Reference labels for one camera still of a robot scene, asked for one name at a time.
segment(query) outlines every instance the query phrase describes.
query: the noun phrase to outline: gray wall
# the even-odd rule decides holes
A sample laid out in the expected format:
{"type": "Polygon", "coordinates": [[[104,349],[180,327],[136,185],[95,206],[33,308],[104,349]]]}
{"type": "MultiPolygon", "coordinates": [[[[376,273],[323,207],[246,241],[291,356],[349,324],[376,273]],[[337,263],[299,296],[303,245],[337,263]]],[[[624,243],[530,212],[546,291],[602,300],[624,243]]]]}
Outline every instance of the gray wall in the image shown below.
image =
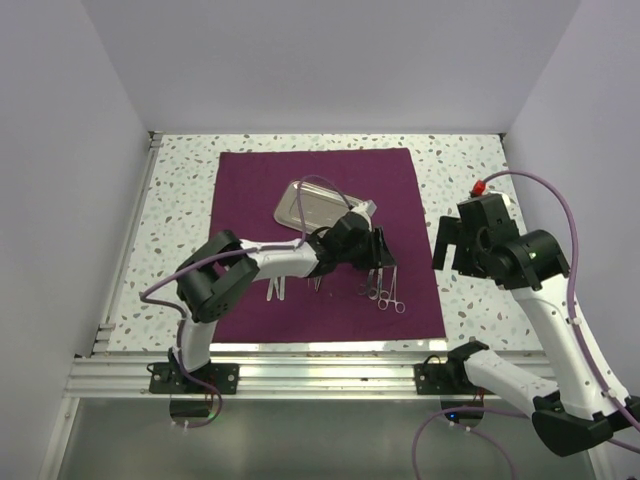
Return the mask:
{"type": "Polygon", "coordinates": [[[146,132],[82,5],[0,5],[0,478],[37,476],[87,350],[146,132]]]}
{"type": "MultiPolygon", "coordinates": [[[[609,363],[640,394],[640,3],[584,0],[506,138],[512,168],[539,173],[566,194],[577,217],[578,296],[609,363]]],[[[516,184],[530,226],[565,241],[551,196],[516,184]]],[[[640,445],[637,432],[627,432],[640,445]]],[[[620,478],[640,459],[615,453],[620,478]]]]}
{"type": "Polygon", "coordinates": [[[578,0],[83,0],[148,129],[506,132],[578,0]]]}

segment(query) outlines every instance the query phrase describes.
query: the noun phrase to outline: metal tray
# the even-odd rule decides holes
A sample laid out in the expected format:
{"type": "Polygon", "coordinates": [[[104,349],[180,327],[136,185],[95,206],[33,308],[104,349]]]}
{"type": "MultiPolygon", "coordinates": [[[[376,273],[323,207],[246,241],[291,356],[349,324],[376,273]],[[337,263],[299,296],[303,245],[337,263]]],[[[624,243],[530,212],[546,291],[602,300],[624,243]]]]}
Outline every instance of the metal tray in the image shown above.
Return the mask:
{"type": "MultiPolygon", "coordinates": [[[[301,232],[302,223],[300,222],[300,214],[296,204],[297,190],[298,180],[294,180],[284,191],[284,195],[282,195],[282,199],[273,213],[273,218],[280,225],[301,232]]],[[[304,182],[300,195],[307,233],[311,233],[320,227],[332,227],[341,216],[349,211],[340,195],[333,190],[312,183],[304,182]]],[[[352,205],[362,202],[359,198],[350,195],[345,196],[352,205]]]]}

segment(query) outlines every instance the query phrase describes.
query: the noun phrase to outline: purple mat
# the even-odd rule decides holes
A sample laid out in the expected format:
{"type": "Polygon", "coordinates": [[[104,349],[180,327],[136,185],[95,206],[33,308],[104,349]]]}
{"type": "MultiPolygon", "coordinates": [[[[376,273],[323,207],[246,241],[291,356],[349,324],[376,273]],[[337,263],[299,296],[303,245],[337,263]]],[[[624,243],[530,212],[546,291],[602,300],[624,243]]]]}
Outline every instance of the purple mat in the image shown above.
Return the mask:
{"type": "MultiPolygon", "coordinates": [[[[316,293],[306,279],[287,278],[284,301],[266,301],[269,282],[251,285],[220,320],[214,341],[223,343],[345,342],[444,337],[444,324],[416,174],[407,149],[332,152],[223,153],[216,178],[210,235],[232,230],[258,242],[286,241],[299,232],[273,212],[292,180],[317,174],[346,194],[372,199],[398,263],[398,300],[406,312],[357,294],[367,272],[341,265],[316,293]]],[[[385,270],[385,288],[391,270],[385,270]]]]}

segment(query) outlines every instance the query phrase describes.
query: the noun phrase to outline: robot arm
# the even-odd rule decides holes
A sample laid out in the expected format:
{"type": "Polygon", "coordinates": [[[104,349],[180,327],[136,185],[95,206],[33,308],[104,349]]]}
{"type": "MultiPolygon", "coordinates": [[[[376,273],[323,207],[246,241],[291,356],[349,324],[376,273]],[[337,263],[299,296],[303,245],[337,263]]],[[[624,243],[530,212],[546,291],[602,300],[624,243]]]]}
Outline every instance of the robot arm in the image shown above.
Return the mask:
{"type": "MultiPolygon", "coordinates": [[[[375,208],[372,201],[362,202],[332,227],[313,232],[302,244],[300,239],[284,243],[240,240],[229,230],[212,237],[179,270],[220,253],[246,253],[207,263],[177,280],[178,297],[191,313],[180,342],[185,370],[197,377],[198,371],[209,364],[209,345],[217,321],[233,309],[251,283],[278,277],[326,275],[340,263],[350,263],[360,270],[395,265],[382,228],[372,226],[375,208]]],[[[176,355],[174,347],[171,357],[174,362],[176,355]]]]}
{"type": "MultiPolygon", "coordinates": [[[[483,387],[504,398],[531,417],[543,442],[561,456],[598,445],[629,426],[601,392],[580,350],[564,299],[569,267],[557,241],[541,230],[521,236],[501,195],[471,198],[458,211],[459,219],[440,220],[434,268],[443,268],[446,248],[453,244],[455,270],[491,278],[511,291],[531,321],[557,383],[502,360],[480,342],[449,352],[443,368],[425,365],[425,375],[435,382],[483,387]]],[[[581,312],[578,321],[598,369],[627,410],[640,418],[640,399],[630,396],[611,371],[581,312]]]]}

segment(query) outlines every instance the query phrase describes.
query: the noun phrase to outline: speckled white surface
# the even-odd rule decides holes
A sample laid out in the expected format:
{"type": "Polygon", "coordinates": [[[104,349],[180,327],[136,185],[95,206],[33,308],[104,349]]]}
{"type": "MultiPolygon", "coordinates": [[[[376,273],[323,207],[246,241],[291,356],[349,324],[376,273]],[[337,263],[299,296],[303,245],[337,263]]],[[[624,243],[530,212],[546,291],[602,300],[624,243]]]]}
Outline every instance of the speckled white surface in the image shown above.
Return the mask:
{"type": "MultiPolygon", "coordinates": [[[[112,314],[116,328],[110,338],[110,352],[166,351],[175,338],[175,313],[141,304],[138,292],[175,271],[190,252],[206,241],[221,152],[407,147],[421,187],[432,248],[438,218],[456,214],[456,203],[468,196],[476,179],[506,167],[502,146],[495,135],[166,135],[162,143],[124,285],[112,314]]],[[[516,198],[507,177],[497,179],[491,186],[516,198]]],[[[510,208],[519,227],[524,228],[517,204],[510,208]]],[[[452,348],[475,336],[494,349],[541,350],[528,319],[510,294],[499,291],[493,282],[459,277],[448,269],[436,272],[436,276],[447,332],[446,345],[438,342],[439,348],[452,348]]],[[[175,300],[175,287],[166,287],[157,297],[175,300]]],[[[399,339],[364,342],[360,347],[350,343],[241,348],[424,350],[429,345],[420,340],[399,339]]]]}

